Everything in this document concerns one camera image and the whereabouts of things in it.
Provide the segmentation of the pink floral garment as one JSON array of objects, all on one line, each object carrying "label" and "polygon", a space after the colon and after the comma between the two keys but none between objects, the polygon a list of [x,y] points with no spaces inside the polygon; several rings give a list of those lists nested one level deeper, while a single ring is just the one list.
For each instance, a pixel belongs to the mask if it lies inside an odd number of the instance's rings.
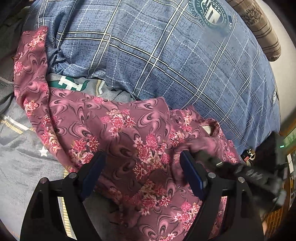
[{"label": "pink floral garment", "polygon": [[16,101],[43,145],[69,172],[107,153],[97,187],[119,206],[111,217],[123,228],[119,240],[182,240],[202,202],[185,180],[180,153],[204,150],[236,164],[233,142],[192,106],[170,110],[162,97],[121,103],[50,87],[46,35],[46,27],[23,32],[14,63]]}]

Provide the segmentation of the grey-blue bed sheet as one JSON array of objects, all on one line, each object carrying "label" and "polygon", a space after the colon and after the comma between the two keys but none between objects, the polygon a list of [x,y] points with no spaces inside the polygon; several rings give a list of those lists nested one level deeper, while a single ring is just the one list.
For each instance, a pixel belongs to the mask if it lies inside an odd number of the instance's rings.
[{"label": "grey-blue bed sheet", "polygon": [[[104,80],[91,79],[86,93],[119,102],[133,101],[123,90],[108,87]],[[25,212],[38,181],[63,179],[66,170],[48,152],[34,132],[25,111],[14,97],[13,83],[1,77],[1,221],[20,240]],[[97,193],[84,202],[88,215],[103,240],[116,237],[107,214],[111,203]]]}]

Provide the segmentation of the blue plaid quilt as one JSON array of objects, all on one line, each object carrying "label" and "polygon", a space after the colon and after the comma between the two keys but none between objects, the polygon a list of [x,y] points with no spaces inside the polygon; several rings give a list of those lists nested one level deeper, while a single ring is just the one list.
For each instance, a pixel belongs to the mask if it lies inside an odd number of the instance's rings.
[{"label": "blue plaid quilt", "polygon": [[239,153],[280,130],[271,65],[227,1],[35,1],[23,28],[41,26],[51,73],[193,105]]}]

